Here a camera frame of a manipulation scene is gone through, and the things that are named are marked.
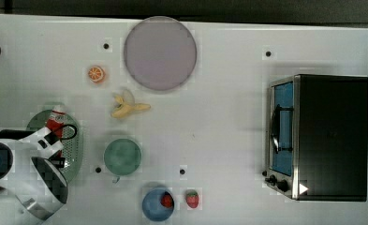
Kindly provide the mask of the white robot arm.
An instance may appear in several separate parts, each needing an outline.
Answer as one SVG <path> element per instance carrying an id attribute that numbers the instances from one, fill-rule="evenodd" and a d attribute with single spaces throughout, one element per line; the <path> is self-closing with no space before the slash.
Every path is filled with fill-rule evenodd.
<path id="1" fill-rule="evenodd" d="M 50 157 L 63 149 L 50 129 L 0 131 L 0 225 L 41 225 L 67 202 Z"/>

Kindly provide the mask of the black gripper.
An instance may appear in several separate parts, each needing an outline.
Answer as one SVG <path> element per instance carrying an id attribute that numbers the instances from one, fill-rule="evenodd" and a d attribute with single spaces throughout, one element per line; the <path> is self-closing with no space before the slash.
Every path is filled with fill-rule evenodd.
<path id="1" fill-rule="evenodd" d="M 21 142 L 29 143 L 36 149 L 36 153 L 43 158 L 50 158 L 64 148 L 60 138 L 50 129 L 43 127 L 38 131 L 22 138 Z M 64 158 L 51 159 L 51 163 L 56 168 L 64 168 L 66 160 Z"/>

